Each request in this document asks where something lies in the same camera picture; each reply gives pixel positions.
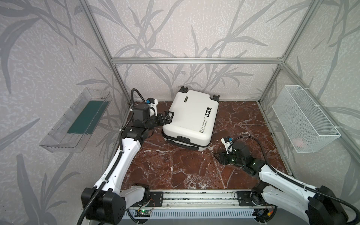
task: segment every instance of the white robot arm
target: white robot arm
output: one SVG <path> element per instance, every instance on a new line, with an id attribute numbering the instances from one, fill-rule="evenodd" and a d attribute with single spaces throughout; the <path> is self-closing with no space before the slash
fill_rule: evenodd
<path id="1" fill-rule="evenodd" d="M 134 107 L 134 91 L 139 94 L 144 104 Z M 149 201 L 148 185 L 136 184 L 125 191 L 120 192 L 120 190 L 125 174 L 148 137 L 149 130 L 172 121 L 174 113 L 169 111 L 165 111 L 164 115 L 157 113 L 157 104 L 156 99 L 148 98 L 145 101 L 136 89 L 131 90 L 132 116 L 120 130 L 119 148 L 108 168 L 93 188 L 85 188 L 81 194 L 84 210 L 78 220 L 78 225 L 81 225 L 84 217 L 102 223 L 118 224 L 130 206 L 137 202 Z M 131 119 L 132 126 L 127 127 Z"/>
<path id="2" fill-rule="evenodd" d="M 236 142 L 240 138 L 251 138 L 261 147 L 265 161 L 253 158 L 248 147 Z M 226 152 L 216 153 L 217 160 L 224 165 L 234 164 L 249 175 L 260 180 L 252 189 L 252 201 L 256 205 L 271 204 L 300 217 L 310 225 L 342 225 L 360 222 L 359 211 L 351 204 L 338 199 L 327 187 L 317 188 L 305 184 L 273 168 L 267 161 L 260 142 L 251 136 L 236 139 L 225 137 L 221 142 Z M 347 223 L 348 215 L 341 206 L 346 205 L 356 212 L 356 218 Z"/>

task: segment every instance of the metal base plate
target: metal base plate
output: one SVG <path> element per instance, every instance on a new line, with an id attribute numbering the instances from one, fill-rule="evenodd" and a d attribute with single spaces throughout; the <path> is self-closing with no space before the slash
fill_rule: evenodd
<path id="1" fill-rule="evenodd" d="M 162 207 L 162 200 L 163 200 L 164 193 L 163 192 L 152 192 L 150 191 L 150 199 L 151 200 L 147 205 L 144 207 Z M 141 204 L 139 202 L 135 203 L 131 207 L 140 207 Z"/>
<path id="2" fill-rule="evenodd" d="M 251 199 L 251 191 L 238 191 L 234 193 L 235 198 L 239 202 L 239 206 L 254 206 L 255 204 L 252 202 Z"/>

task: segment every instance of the marble floor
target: marble floor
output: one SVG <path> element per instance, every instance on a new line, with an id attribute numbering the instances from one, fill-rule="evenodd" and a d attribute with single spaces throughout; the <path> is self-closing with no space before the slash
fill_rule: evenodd
<path id="1" fill-rule="evenodd" d="M 172 102 L 159 102 L 158 112 L 170 108 Z M 148 138 L 132 161 L 121 189 L 135 183 L 150 189 L 251 189 L 258 180 L 233 165 L 223 166 L 213 154 L 225 150 L 220 139 L 240 135 L 256 137 L 264 146 L 270 163 L 286 172 L 284 163 L 256 102 L 219 102 L 216 123 L 209 147 L 192 151 L 171 145 L 161 136 L 161 127 Z M 260 147 L 244 139 L 253 157 L 262 157 Z"/>

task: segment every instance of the white suitcase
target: white suitcase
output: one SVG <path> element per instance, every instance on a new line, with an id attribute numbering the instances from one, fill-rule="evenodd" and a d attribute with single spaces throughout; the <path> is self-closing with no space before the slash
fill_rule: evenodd
<path id="1" fill-rule="evenodd" d="M 211 141 L 219 96 L 181 87 L 169 111 L 174 112 L 170 124 L 162 126 L 162 136 L 174 145 L 204 151 Z"/>

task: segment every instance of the patterned wallpaper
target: patterned wallpaper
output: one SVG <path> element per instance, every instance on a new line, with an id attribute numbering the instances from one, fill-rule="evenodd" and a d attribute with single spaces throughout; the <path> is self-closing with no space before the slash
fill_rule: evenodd
<path id="1" fill-rule="evenodd" d="M 118 67 L 127 90 L 145 96 L 174 99 L 181 86 L 220 95 L 220 100 L 258 100 L 274 64 L 127 64 Z M 207 76 L 207 70 L 215 71 Z"/>
<path id="2" fill-rule="evenodd" d="M 323 3 L 287 63 L 360 145 L 359 1 Z"/>
<path id="3" fill-rule="evenodd" d="M 310 4 L 310 0 L 88 2 L 112 57 L 280 57 Z M 180 85 L 219 93 L 222 100 L 257 100 L 275 67 L 117 66 L 129 89 L 160 90 L 154 97 L 164 100 L 174 99 Z"/>
<path id="4" fill-rule="evenodd" d="M 73 224 L 109 160 L 125 98 L 77 1 L 6 0 L 0 15 L 0 224 Z M 40 147 L 85 87 L 113 97 L 86 148 Z"/>
<path id="5" fill-rule="evenodd" d="M 359 3 L 323 1 L 286 62 L 358 143 Z M 327 186 L 337 197 L 360 208 L 360 166 L 340 141 L 315 153 L 298 154 L 273 113 L 271 106 L 283 86 L 292 84 L 287 73 L 282 72 L 262 102 L 291 168 L 300 180 Z"/>

